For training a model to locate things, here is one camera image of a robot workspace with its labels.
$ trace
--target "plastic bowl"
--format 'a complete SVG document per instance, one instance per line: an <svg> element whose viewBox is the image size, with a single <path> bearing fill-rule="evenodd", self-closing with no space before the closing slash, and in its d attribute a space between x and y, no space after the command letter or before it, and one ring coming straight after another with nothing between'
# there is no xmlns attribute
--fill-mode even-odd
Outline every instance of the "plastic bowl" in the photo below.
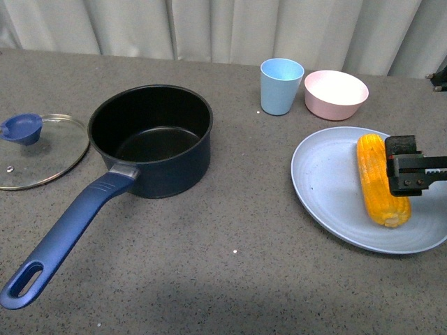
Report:
<svg viewBox="0 0 447 335"><path fill-rule="evenodd" d="M347 73L321 70L305 79L306 106L322 119L340 121L352 117L368 95L366 85Z"/></svg>

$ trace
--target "light blue plate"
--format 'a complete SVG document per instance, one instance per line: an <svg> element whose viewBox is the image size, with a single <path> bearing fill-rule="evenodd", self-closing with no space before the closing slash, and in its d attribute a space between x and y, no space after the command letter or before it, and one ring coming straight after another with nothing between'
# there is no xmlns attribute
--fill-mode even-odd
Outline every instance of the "light blue plate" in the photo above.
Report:
<svg viewBox="0 0 447 335"><path fill-rule="evenodd" d="M291 174L306 210L325 229L355 246L389 254L419 253L447 240L447 182L411 199L411 218L398 228L375 223L363 202L357 140L366 128L335 127L313 133L295 150Z"/></svg>

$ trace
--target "blue cup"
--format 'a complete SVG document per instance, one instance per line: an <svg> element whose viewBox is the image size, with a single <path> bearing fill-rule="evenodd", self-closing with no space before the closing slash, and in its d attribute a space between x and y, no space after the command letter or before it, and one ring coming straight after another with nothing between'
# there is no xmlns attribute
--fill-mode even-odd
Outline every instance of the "blue cup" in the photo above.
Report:
<svg viewBox="0 0 447 335"><path fill-rule="evenodd" d="M261 107L271 115L284 115L292 107L304 68L291 59L273 58L261 64Z"/></svg>

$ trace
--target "lid knob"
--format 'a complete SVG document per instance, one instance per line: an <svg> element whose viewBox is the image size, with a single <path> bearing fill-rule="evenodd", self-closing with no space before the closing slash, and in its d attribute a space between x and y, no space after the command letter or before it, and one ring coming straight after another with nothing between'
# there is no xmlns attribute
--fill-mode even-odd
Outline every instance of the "lid knob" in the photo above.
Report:
<svg viewBox="0 0 447 335"><path fill-rule="evenodd" d="M39 140L42 125L42 118L37 114L19 114L0 124L0 138L22 145L31 145Z"/></svg>

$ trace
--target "handle hole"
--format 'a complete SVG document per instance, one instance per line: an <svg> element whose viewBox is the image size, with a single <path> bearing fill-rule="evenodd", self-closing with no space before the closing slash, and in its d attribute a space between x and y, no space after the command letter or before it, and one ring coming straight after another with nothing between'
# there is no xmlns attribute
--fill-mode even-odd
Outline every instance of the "handle hole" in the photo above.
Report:
<svg viewBox="0 0 447 335"><path fill-rule="evenodd" d="M37 280L43 271L43 265L40 263L33 263L24 270L22 275L18 278L15 285L11 288L11 294L14 297L24 296L33 283Z"/></svg>

